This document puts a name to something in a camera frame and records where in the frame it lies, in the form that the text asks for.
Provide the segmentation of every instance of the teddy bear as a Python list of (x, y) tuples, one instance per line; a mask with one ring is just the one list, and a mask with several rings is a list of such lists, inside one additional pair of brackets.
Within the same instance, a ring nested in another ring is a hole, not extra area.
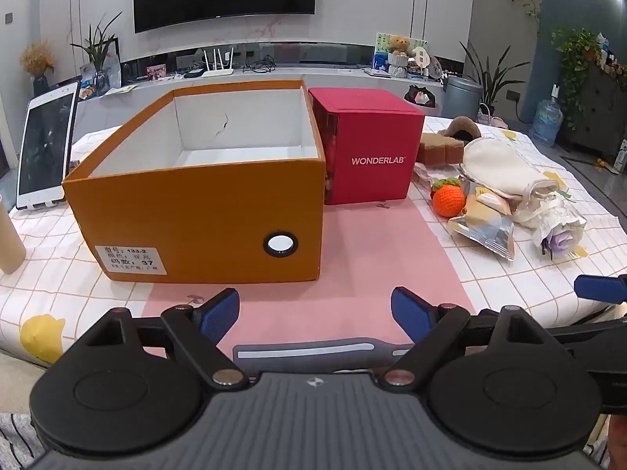
[(406, 37), (394, 35), (388, 40), (388, 51), (392, 54), (402, 54), (405, 56), (412, 56), (412, 53), (408, 52), (410, 47), (410, 40)]

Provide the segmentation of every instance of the table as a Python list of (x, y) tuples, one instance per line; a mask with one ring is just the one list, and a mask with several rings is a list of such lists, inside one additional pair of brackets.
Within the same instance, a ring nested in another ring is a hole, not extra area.
[[(427, 117), (424, 131), (437, 132), (448, 124)], [(581, 242), (588, 256), (550, 260), (533, 246), (531, 231), (516, 226), (515, 259), (507, 262), (451, 232), (432, 212), (428, 194), (412, 184), (403, 202), (327, 207), (319, 281), (235, 285), (241, 314), (220, 348), (230, 354), (236, 344), (352, 337), (407, 343), (390, 314), (394, 286), (407, 286), (433, 304), (453, 301), (472, 312), (517, 304), (545, 327), (567, 325), (601, 309), (604, 304), (578, 299), (573, 282), (579, 274), (617, 276), (627, 270), (627, 234), (618, 219), (524, 134), (510, 138), (501, 129), (480, 129), (484, 136), (507, 140), (540, 171), (563, 179), (588, 221)], [(84, 157), (114, 131), (82, 137), (72, 158)], [(67, 204), (13, 210), (11, 217), (27, 259), (15, 273), (0, 276), (0, 348), (25, 360), (43, 363), (58, 356), (112, 307), (154, 316), (175, 304), (203, 303), (225, 287), (112, 282)]]

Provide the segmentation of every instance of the vase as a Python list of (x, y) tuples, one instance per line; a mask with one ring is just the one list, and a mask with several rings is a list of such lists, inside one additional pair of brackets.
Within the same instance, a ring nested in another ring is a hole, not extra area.
[(48, 80), (44, 74), (35, 77), (33, 80), (33, 94), (35, 97), (39, 97), (44, 93), (48, 93), (50, 88), (48, 87)]
[(103, 70), (97, 70), (93, 75), (93, 86), (96, 87), (96, 96), (104, 95), (111, 89), (109, 76)]

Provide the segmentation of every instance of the screw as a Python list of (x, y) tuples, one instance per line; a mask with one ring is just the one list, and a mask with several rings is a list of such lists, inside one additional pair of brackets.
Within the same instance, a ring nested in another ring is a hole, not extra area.
[(405, 369), (392, 369), (386, 373), (386, 382), (390, 385), (401, 387), (403, 385), (409, 385), (416, 379), (414, 373)]
[(213, 381), (218, 385), (237, 385), (244, 379), (244, 375), (241, 371), (236, 369), (221, 369), (213, 373)]

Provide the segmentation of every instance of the marble wall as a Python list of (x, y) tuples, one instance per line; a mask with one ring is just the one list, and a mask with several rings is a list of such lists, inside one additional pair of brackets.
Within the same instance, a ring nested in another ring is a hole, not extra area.
[(463, 61), (459, 40), (468, 40), (472, 0), (316, 0), (315, 15), (219, 18), (136, 34), (133, 0), (40, 0), (42, 39), (56, 67), (53, 81), (78, 73), (87, 58), (68, 44), (89, 34), (89, 25), (118, 12), (111, 31), (122, 61), (214, 43), (305, 40), (371, 45), (377, 32), (429, 41), (432, 53)]

